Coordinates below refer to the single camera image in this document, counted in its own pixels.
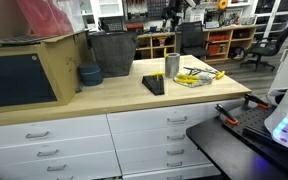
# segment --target pegboard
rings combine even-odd
[[[167,0],[147,0],[148,20],[161,20]]]

